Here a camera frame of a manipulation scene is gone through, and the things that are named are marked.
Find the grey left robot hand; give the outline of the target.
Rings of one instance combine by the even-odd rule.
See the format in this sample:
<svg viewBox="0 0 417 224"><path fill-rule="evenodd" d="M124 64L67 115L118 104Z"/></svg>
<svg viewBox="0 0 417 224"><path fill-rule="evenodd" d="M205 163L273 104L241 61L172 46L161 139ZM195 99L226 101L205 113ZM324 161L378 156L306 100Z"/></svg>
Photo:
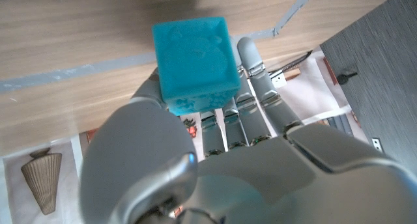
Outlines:
<svg viewBox="0 0 417 224"><path fill-rule="evenodd" d="M415 223L416 177L337 129L303 124L274 88L252 39L233 48L253 89L237 97L223 147L203 114L199 161L152 73L96 132L83 161L86 223Z"/></svg>

